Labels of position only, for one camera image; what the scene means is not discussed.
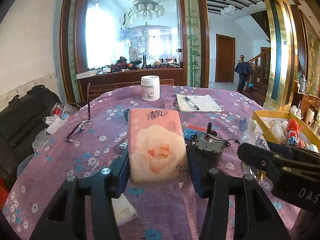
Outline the large red plastic bag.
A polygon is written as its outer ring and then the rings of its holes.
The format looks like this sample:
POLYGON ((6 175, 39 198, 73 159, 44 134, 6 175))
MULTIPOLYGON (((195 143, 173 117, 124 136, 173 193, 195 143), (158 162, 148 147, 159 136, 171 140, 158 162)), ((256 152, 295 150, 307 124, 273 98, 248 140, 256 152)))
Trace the large red plastic bag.
POLYGON ((300 134, 300 127, 298 125, 298 122, 295 119, 290 119, 287 124, 287 138, 295 137, 299 138, 300 134))

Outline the blue white bundle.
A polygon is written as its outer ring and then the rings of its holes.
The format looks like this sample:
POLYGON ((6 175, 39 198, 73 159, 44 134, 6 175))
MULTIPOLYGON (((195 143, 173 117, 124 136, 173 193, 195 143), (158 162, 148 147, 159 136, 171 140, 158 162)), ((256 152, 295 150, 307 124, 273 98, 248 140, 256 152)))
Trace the blue white bundle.
POLYGON ((264 133, 256 120, 243 118, 239 121, 237 139, 240 144, 249 143, 251 145, 269 150, 269 146, 264 138, 264 133))

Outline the pink rose tissue pack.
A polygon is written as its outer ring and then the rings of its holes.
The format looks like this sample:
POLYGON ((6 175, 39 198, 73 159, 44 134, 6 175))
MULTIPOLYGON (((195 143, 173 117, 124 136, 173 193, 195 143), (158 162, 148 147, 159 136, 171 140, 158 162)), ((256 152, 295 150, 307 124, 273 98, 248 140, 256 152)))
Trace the pink rose tissue pack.
POLYGON ((151 186, 189 178, 188 157, 176 110, 133 108, 128 114, 130 182, 151 186))

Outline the white printed plastic bag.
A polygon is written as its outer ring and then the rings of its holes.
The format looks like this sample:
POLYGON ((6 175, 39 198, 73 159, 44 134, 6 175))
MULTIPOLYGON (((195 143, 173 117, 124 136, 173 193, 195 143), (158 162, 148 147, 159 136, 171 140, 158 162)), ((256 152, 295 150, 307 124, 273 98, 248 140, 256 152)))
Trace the white printed plastic bag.
POLYGON ((283 133, 281 122, 279 120, 272 120, 269 121, 267 124, 270 127, 271 133, 277 139, 277 141, 280 144, 287 144, 287 137, 285 137, 283 133))

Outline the yellow taped cardboard tray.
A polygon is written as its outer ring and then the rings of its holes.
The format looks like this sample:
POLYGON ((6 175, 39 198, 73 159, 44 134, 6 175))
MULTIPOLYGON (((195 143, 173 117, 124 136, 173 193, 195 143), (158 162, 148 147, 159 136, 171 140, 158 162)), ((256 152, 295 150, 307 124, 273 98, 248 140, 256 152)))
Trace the yellow taped cardboard tray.
POLYGON ((304 122, 290 112, 254 111, 253 119, 264 138, 275 144, 297 146, 319 153, 319 137, 304 122))

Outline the small electric motor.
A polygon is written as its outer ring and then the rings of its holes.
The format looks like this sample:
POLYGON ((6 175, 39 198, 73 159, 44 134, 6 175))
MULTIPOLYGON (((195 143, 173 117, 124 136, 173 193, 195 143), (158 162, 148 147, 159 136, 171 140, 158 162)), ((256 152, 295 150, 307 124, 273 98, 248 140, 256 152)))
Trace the small electric motor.
POLYGON ((223 150, 231 146, 231 142, 240 144, 237 139, 222 139, 217 136, 217 132, 213 130, 212 123, 207 125, 206 133, 197 132, 191 136, 191 141, 196 153, 202 158, 210 160, 218 160, 221 158, 223 150))

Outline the purple floral tablecloth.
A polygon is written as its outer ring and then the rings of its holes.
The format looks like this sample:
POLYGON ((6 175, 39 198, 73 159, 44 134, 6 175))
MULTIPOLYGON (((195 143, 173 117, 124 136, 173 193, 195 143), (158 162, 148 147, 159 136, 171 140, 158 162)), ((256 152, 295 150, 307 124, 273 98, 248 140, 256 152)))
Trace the purple floral tablecloth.
POLYGON ((225 90, 107 92, 35 153, 4 223, 14 239, 289 239, 296 208, 242 169, 268 148, 259 109, 225 90))

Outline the blue orange cloth pack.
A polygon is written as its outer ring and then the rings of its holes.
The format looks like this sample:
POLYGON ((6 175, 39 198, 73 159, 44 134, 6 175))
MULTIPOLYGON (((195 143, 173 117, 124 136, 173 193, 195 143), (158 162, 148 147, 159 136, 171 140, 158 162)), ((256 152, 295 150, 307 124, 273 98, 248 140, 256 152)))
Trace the blue orange cloth pack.
POLYGON ((183 136, 185 140, 191 140, 191 136, 195 135, 197 132, 206 133, 207 129, 204 127, 190 125, 187 122, 182 124, 183 136))

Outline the white notepad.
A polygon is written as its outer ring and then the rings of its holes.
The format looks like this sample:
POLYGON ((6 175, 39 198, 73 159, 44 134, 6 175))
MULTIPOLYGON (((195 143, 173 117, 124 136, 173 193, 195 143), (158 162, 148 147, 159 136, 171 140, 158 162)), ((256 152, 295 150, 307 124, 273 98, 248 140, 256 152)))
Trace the white notepad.
POLYGON ((176 94, 179 110, 182 112, 222 112, 222 108, 216 103, 216 101, 209 95, 184 95, 176 94), (200 110, 197 111, 184 100, 184 96, 187 96, 200 110))

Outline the black pen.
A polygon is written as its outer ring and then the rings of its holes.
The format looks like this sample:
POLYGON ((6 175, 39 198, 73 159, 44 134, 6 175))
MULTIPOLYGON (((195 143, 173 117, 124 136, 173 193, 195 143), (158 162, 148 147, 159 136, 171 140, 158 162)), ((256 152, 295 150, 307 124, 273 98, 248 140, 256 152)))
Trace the black pen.
POLYGON ((197 111, 200 110, 200 108, 197 105, 195 105, 195 103, 193 103, 187 96, 184 96, 183 98, 187 103, 189 103, 189 105, 194 107, 195 110, 197 110, 197 111))

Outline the person in dark jacket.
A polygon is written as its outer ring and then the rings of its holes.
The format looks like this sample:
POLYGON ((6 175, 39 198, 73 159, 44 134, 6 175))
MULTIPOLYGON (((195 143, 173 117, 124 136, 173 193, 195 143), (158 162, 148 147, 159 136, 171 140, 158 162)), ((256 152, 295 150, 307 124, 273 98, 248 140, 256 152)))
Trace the person in dark jacket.
POLYGON ((240 62, 236 65, 234 71, 239 74, 237 92, 242 93, 244 90, 245 83, 249 79, 249 76, 253 74, 251 64, 245 61, 244 55, 240 55, 240 62))

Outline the black bag on seat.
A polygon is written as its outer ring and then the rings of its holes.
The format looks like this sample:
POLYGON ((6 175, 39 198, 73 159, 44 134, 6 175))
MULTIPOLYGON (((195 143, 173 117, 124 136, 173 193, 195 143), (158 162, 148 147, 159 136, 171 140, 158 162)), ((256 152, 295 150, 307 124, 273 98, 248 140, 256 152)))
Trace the black bag on seat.
POLYGON ((7 188, 17 179, 18 165, 34 152, 36 136, 47 128, 43 119, 60 102, 54 92, 37 85, 21 98, 16 95, 1 111, 1 179, 7 188))

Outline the brown wooden door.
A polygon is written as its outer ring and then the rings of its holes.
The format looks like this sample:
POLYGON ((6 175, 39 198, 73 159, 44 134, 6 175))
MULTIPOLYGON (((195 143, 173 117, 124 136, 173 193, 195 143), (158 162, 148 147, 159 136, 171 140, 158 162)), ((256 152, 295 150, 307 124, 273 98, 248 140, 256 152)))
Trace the brown wooden door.
POLYGON ((235 38, 216 34, 215 82, 234 83, 235 38))

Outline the white plastic jar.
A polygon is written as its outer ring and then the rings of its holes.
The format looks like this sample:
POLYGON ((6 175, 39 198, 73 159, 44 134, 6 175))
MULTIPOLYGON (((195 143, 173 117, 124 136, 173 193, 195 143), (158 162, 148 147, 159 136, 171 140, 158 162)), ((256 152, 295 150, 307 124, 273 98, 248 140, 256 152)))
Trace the white plastic jar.
POLYGON ((142 99, 144 101, 157 101, 161 96, 160 79, 156 75, 141 77, 142 99))

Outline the wooden counter with clutter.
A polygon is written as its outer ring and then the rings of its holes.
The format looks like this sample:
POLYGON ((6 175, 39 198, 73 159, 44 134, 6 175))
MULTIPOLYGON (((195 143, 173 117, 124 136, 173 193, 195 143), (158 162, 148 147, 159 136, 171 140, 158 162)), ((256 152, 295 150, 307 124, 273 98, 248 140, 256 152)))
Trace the wooden counter with clutter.
POLYGON ((87 102, 87 84, 91 84, 90 95, 92 99, 105 92, 126 86, 140 84, 140 78, 146 75, 157 75, 162 85, 187 84, 187 56, 182 53, 180 68, 160 68, 146 70, 128 70, 125 72, 99 74, 78 80, 80 100, 87 102))

